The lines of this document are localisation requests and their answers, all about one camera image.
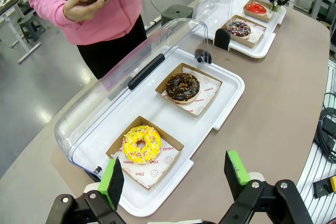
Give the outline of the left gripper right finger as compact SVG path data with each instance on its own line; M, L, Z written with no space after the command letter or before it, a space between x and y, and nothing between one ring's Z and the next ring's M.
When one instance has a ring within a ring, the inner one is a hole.
M293 181L275 185L251 179L237 151L227 150L224 174L234 203L220 223L249 223L256 212L264 212L272 223L312 223L308 210Z

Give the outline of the person's right hand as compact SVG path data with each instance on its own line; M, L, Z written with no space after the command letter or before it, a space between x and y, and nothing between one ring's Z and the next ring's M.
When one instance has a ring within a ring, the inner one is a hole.
M63 6L64 16L74 22L82 22L85 20L93 19L96 12L99 11L105 0L97 0L93 4L81 6L79 3L82 0L68 0Z

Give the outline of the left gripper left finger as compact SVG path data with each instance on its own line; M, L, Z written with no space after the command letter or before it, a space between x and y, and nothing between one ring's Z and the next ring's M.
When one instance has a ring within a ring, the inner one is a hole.
M117 213L124 184L118 158L111 159L97 189L74 198L61 194L55 198L47 223L125 223Z

